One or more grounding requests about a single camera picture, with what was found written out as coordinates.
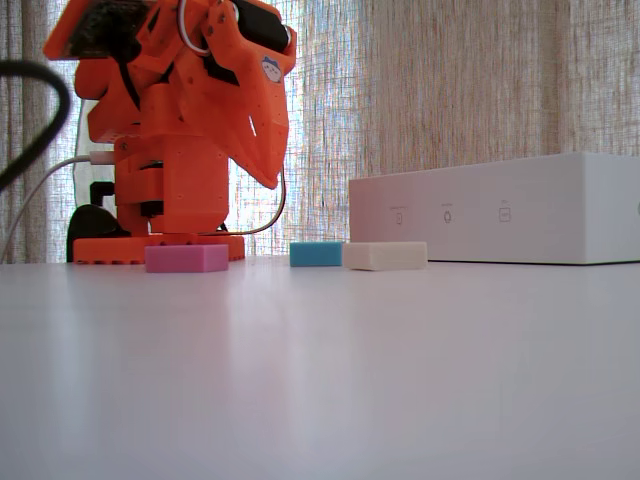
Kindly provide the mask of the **orange gripper black motor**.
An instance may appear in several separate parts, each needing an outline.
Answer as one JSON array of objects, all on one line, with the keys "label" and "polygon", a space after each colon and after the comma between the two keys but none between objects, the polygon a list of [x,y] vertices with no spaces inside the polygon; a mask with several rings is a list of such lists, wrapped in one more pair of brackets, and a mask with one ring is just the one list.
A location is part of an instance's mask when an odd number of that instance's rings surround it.
[{"label": "orange gripper black motor", "polygon": [[296,62],[296,33],[261,1],[212,1],[202,22],[210,76],[198,101],[203,132],[262,186],[274,189],[289,119],[284,76]]}]

